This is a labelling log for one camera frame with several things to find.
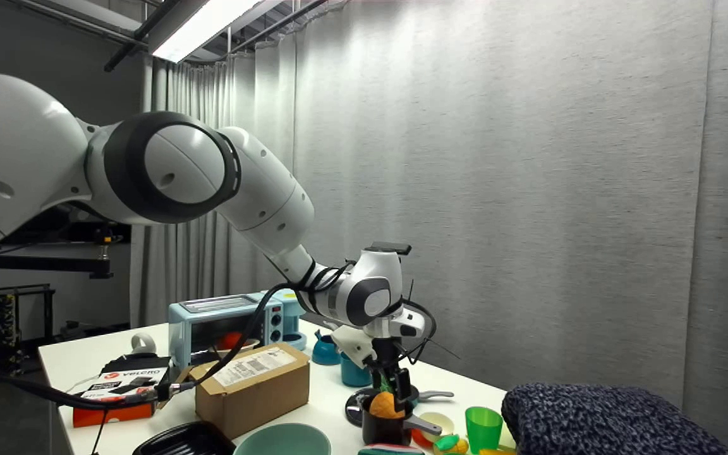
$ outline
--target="bowl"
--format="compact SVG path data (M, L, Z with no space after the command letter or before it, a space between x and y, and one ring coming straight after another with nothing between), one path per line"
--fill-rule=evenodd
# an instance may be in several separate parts
M331 441L311 425L272 425L245 438L234 455L331 455Z

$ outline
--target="ceiling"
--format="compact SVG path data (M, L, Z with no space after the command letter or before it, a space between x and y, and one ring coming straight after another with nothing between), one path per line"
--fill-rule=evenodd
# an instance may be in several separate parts
M152 12L163 0L15 0L15 1L35 12L52 15L70 24L77 24L82 29L97 32L104 37L114 37L126 44L148 49L163 36L176 29L176 24L185 22L188 12L198 7L205 0L174 0L174 7L145 36L135 36L135 29L142 29L142 22L152 18ZM308 0L260 0L253 12L238 20L239 27L233 29L233 36L226 32L214 36L197 53L191 53L186 62L212 62L225 58L230 48L238 48L239 43L255 37L272 22L286 20L288 15L301 10L303 1Z

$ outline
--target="green cup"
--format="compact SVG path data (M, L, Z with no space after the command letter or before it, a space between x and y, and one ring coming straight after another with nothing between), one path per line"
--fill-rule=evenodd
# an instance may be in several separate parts
M479 455L479 450L494 450L499 425L503 425L503 419L494 410L468 407L464 410L464 429L468 429L470 451Z

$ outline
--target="cardboard box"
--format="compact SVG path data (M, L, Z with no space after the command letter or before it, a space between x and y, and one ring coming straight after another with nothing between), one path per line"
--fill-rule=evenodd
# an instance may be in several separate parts
M311 362L289 344L239 350L195 391L195 412L234 440L308 401Z

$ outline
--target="gray curtain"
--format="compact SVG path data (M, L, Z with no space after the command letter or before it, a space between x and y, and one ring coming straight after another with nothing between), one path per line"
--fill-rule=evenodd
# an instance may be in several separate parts
M647 386L728 441L728 1L351 0L209 76L167 74L195 90L182 108L282 154L317 261L413 244L406 277L439 317L427 362ZM197 110L226 82L226 115ZM276 281L241 239L180 230L143 230L139 282L222 288L135 309Z

